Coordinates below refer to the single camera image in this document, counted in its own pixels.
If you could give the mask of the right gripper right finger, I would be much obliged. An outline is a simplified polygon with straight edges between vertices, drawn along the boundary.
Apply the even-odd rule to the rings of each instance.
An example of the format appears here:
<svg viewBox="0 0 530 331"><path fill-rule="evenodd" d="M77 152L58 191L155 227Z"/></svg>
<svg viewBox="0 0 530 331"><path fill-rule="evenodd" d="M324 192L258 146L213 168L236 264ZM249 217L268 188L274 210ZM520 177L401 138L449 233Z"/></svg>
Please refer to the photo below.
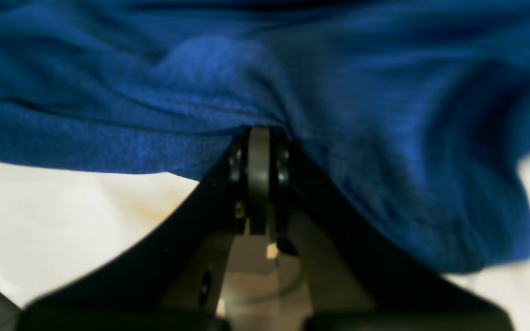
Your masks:
<svg viewBox="0 0 530 331"><path fill-rule="evenodd" d="M280 131L271 132L279 235L305 271L305 331L513 331L503 308L443 279L360 216Z"/></svg>

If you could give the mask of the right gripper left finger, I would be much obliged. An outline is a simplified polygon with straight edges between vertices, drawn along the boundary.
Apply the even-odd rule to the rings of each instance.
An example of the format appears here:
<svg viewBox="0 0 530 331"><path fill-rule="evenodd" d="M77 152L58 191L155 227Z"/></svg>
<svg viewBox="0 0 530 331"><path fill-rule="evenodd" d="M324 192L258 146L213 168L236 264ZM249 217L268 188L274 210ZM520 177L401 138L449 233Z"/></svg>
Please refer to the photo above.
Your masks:
<svg viewBox="0 0 530 331"><path fill-rule="evenodd" d="M229 331L216 315L238 237L267 235L271 130L253 127L160 226L31 303L17 331Z"/></svg>

